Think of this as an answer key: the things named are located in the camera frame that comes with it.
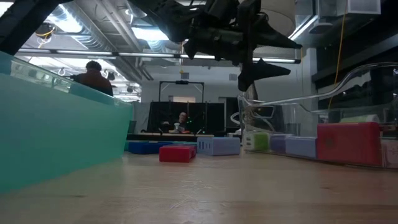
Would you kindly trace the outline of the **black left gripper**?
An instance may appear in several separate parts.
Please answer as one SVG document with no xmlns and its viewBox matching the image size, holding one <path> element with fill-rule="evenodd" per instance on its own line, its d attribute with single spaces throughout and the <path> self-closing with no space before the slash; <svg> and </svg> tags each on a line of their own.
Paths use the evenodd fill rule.
<svg viewBox="0 0 398 224">
<path fill-rule="evenodd" d="M 256 42 L 259 45 L 286 49 L 301 49 L 302 45 L 273 29 L 267 14 L 260 14 L 261 0 L 207 0 L 201 14 L 193 20 L 188 41 L 183 45 L 190 59 L 200 52 L 215 60 L 242 64 L 238 89 L 247 91 L 256 81 L 289 75 L 290 70 L 271 65 L 260 59 L 252 62 Z"/>
</svg>

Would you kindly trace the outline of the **clear plastic bin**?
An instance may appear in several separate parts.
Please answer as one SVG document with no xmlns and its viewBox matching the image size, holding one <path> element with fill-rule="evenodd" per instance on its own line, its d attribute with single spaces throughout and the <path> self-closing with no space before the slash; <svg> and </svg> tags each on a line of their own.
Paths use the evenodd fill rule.
<svg viewBox="0 0 398 224">
<path fill-rule="evenodd" d="M 273 134 L 291 134 L 317 139 L 319 124 L 336 124 L 341 118 L 366 114 L 379 116 L 381 139 L 398 140 L 398 62 L 362 65 L 349 72 L 342 81 L 314 95 L 269 102 L 250 100 L 242 95 L 238 103 L 242 143 L 245 133 L 269 133 L 270 138 Z M 245 151 L 393 169 L 383 167 L 383 163 L 366 166 L 277 154 L 270 150 L 270 145 L 268 151 Z"/>
</svg>

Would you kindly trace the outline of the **small green block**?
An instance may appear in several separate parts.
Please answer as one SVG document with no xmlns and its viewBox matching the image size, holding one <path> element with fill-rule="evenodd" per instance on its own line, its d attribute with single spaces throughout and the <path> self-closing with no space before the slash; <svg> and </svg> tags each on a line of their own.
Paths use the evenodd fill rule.
<svg viewBox="0 0 398 224">
<path fill-rule="evenodd" d="M 269 140 L 269 133 L 245 133 L 243 148 L 252 151 L 268 151 Z"/>
<path fill-rule="evenodd" d="M 380 119 L 376 114 L 366 114 L 361 116 L 341 118 L 340 123 L 380 123 Z"/>
</svg>

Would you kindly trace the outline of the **small purple block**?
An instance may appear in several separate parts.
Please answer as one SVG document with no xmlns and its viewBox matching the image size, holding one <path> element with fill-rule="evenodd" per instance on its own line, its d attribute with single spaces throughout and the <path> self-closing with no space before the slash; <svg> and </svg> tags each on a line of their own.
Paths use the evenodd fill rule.
<svg viewBox="0 0 398 224">
<path fill-rule="evenodd" d="M 269 143 L 270 150 L 277 154 L 285 154 L 286 139 L 291 136 L 291 134 L 273 134 Z"/>
</svg>

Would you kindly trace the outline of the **light blue slotted block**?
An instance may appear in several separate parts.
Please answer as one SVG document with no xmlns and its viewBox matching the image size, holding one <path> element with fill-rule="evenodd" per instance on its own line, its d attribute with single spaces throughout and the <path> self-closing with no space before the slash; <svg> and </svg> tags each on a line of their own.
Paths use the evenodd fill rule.
<svg viewBox="0 0 398 224">
<path fill-rule="evenodd" d="M 316 138 L 289 136 L 285 139 L 285 152 L 288 155 L 317 158 Z"/>
<path fill-rule="evenodd" d="M 240 138 L 198 137 L 197 153 L 207 156 L 240 155 Z"/>
</svg>

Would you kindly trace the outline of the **red plastic block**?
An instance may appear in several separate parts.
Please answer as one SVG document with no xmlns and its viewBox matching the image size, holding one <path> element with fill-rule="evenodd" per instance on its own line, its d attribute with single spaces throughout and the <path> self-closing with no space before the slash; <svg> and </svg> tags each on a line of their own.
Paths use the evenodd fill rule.
<svg viewBox="0 0 398 224">
<path fill-rule="evenodd" d="M 346 164 L 381 166 L 379 124 L 375 122 L 319 124 L 317 158 Z"/>
</svg>

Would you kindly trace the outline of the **red eraser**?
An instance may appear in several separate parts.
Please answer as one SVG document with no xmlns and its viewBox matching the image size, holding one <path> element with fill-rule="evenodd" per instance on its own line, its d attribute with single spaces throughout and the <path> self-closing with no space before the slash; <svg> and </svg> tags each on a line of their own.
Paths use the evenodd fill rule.
<svg viewBox="0 0 398 224">
<path fill-rule="evenodd" d="M 194 145 L 167 145 L 159 149 L 160 162 L 190 162 L 197 152 Z"/>
</svg>

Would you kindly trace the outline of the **blue pencil sharpener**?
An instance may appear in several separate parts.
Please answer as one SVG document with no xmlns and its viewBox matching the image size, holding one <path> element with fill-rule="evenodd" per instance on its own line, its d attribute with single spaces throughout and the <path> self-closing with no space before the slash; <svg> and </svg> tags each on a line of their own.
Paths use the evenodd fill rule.
<svg viewBox="0 0 398 224">
<path fill-rule="evenodd" d="M 130 142 L 127 151 L 132 154 L 158 154 L 162 146 L 171 145 L 171 142 Z"/>
</svg>

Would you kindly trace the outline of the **green translucent tray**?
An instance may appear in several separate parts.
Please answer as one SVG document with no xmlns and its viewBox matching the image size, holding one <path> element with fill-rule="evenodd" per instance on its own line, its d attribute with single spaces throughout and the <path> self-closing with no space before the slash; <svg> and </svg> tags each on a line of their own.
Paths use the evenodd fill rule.
<svg viewBox="0 0 398 224">
<path fill-rule="evenodd" d="M 0 52 L 0 195 L 121 157 L 132 112 Z"/>
</svg>

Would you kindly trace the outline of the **white shade table lamp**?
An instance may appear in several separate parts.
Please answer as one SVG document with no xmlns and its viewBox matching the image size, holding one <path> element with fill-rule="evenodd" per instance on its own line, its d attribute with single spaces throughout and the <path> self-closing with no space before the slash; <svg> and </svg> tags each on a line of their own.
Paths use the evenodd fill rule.
<svg viewBox="0 0 398 224">
<path fill-rule="evenodd" d="M 261 0 L 261 11 L 269 16 L 272 28 L 288 37 L 295 30 L 295 3 L 294 0 Z M 254 51 L 256 57 L 291 57 L 293 49 L 260 46 Z M 257 80 L 256 89 L 250 87 L 245 96 L 261 101 L 283 100 L 298 93 L 297 64 L 280 64 L 290 70 L 289 75 Z"/>
</svg>

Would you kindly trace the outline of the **person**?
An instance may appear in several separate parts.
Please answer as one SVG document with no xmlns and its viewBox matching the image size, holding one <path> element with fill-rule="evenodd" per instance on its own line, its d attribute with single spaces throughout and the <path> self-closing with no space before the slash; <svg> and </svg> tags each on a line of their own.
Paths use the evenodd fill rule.
<svg viewBox="0 0 398 224">
<path fill-rule="evenodd" d="M 102 66 L 91 60 L 86 64 L 86 72 L 73 75 L 72 79 L 82 85 L 98 90 L 106 95 L 113 96 L 113 88 L 111 82 L 102 76 Z"/>
<path fill-rule="evenodd" d="M 187 121 L 188 121 L 188 114 L 184 111 L 181 112 L 175 122 L 175 123 L 178 123 L 177 131 L 179 133 L 189 130 L 189 125 L 188 125 Z"/>
</svg>

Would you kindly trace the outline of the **white ceiling vent unit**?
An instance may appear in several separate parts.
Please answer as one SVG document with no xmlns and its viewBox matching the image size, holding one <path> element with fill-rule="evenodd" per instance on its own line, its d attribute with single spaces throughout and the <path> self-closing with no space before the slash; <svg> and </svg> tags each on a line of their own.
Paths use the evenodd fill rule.
<svg viewBox="0 0 398 224">
<path fill-rule="evenodd" d="M 338 17 L 344 14 L 381 14 L 381 0 L 317 0 L 321 17 Z"/>
</svg>

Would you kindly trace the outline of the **bright ceiling light panel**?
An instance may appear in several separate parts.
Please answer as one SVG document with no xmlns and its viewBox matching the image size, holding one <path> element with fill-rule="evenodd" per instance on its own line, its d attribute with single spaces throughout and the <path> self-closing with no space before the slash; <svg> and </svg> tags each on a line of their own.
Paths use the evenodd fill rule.
<svg viewBox="0 0 398 224">
<path fill-rule="evenodd" d="M 133 27 L 132 31 L 137 39 L 142 40 L 168 40 L 169 38 L 159 29 L 143 29 Z"/>
</svg>

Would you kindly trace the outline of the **black curtain backdrop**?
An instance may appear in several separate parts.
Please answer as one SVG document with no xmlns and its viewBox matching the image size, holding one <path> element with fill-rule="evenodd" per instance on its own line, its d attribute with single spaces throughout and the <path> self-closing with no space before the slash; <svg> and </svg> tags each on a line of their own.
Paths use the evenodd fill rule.
<svg viewBox="0 0 398 224">
<path fill-rule="evenodd" d="M 151 133 L 168 133 L 174 130 L 181 113 L 187 118 L 181 124 L 187 133 L 215 134 L 225 130 L 224 104 L 222 103 L 178 103 L 152 102 L 150 104 L 147 131 Z"/>
</svg>

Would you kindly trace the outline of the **background work table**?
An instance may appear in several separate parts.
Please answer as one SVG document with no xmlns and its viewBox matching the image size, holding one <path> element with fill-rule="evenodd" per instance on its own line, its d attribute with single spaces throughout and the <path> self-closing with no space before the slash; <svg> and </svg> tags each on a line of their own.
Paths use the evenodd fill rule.
<svg viewBox="0 0 398 224">
<path fill-rule="evenodd" d="M 212 138 L 212 134 L 139 133 L 128 134 L 127 141 L 186 141 L 195 142 L 199 137 Z"/>
</svg>

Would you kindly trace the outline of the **long shiny horizontal bar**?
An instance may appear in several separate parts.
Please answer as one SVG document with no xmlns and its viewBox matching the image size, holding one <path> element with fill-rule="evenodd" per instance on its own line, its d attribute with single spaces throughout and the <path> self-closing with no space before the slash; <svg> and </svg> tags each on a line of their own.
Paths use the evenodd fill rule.
<svg viewBox="0 0 398 224">
<path fill-rule="evenodd" d="M 87 56 L 94 58 L 116 58 L 116 57 L 140 57 L 140 58 L 175 58 L 175 59 L 198 59 L 198 60 L 216 60 L 212 55 L 195 55 L 190 58 L 187 54 L 168 54 L 168 53 L 144 53 L 144 52 L 104 52 L 104 51 L 89 51 L 89 50 L 57 50 L 57 49 L 33 49 L 21 48 L 17 51 L 21 55 L 60 55 L 66 57 L 67 55 Z"/>
</svg>

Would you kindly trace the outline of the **black gantry frame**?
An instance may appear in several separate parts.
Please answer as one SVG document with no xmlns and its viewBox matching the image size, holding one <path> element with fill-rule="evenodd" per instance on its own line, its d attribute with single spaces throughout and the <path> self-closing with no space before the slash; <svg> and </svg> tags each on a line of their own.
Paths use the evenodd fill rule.
<svg viewBox="0 0 398 224">
<path fill-rule="evenodd" d="M 205 91 L 205 83 L 204 82 L 190 82 L 187 80 L 177 80 L 177 81 L 159 81 L 159 92 L 158 92 L 158 101 L 161 101 L 161 94 L 162 94 L 162 84 L 163 83 L 173 83 L 176 85 L 201 85 L 201 102 L 204 103 L 204 91 Z"/>
</svg>

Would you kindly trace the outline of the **silver ceiling duct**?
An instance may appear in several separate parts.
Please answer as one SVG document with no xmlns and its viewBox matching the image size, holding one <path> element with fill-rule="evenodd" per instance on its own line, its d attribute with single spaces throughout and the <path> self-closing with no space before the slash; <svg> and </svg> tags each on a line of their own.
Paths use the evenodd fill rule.
<svg viewBox="0 0 398 224">
<path fill-rule="evenodd" d="M 133 4 L 132 0 L 126 0 L 126 4 L 133 17 L 142 19 L 147 16 L 144 11 Z"/>
</svg>

